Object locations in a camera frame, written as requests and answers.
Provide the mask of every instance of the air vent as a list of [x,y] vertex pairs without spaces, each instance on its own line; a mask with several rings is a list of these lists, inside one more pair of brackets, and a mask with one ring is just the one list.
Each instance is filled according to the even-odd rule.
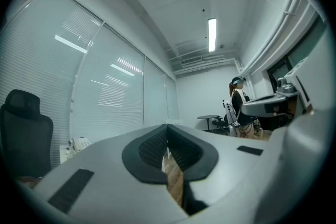
[[181,61],[181,66],[185,66],[185,65],[189,65],[190,63],[201,62],[201,61],[202,61],[202,56],[197,56],[194,58]]

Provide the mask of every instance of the wooden floor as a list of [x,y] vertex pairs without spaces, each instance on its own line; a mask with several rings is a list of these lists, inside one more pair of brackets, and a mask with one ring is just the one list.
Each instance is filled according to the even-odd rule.
[[[254,139],[268,141],[271,135],[271,131],[263,131],[261,136],[261,131],[255,132]],[[183,172],[177,165],[176,161],[173,158],[173,155],[170,154],[168,159],[167,152],[164,155],[164,164],[165,164],[165,173],[168,176],[168,186],[167,189],[173,199],[181,206],[182,203],[182,193],[183,193]]]

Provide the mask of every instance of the table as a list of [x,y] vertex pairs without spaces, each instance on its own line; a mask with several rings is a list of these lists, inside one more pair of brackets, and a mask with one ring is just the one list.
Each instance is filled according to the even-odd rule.
[[199,120],[206,120],[206,123],[208,124],[208,131],[210,131],[210,129],[209,129],[209,119],[216,118],[216,117],[219,117],[219,115],[206,115],[206,116],[199,116],[197,118]]

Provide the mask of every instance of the chair headrest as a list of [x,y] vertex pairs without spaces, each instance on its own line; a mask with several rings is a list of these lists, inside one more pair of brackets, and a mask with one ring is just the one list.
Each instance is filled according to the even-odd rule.
[[13,90],[5,102],[6,110],[24,118],[35,118],[40,115],[40,98],[32,93]]

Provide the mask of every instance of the floor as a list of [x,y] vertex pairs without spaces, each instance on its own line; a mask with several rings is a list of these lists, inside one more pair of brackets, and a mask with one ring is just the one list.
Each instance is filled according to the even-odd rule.
[[181,206],[183,193],[183,173],[174,160],[173,155],[170,154],[168,158],[167,152],[164,155],[164,168],[168,177],[167,189],[177,204]]
[[[229,135],[229,130],[227,130],[227,129],[225,129],[225,130],[214,129],[214,130],[210,130],[209,132],[219,134],[219,135]],[[271,137],[271,133],[272,133],[272,131],[264,130],[261,133],[261,129],[258,130],[258,131],[255,130],[254,131],[254,139],[268,141]]]
[[[218,135],[227,135],[228,131],[225,130],[214,130],[214,133]],[[254,133],[254,139],[268,141],[271,136],[271,131],[263,131],[261,136],[261,130]],[[183,193],[183,172],[177,165],[173,156],[170,154],[169,158],[167,152],[164,155],[165,173],[168,176],[168,186],[167,189],[173,199],[181,206],[182,203],[182,193]]]

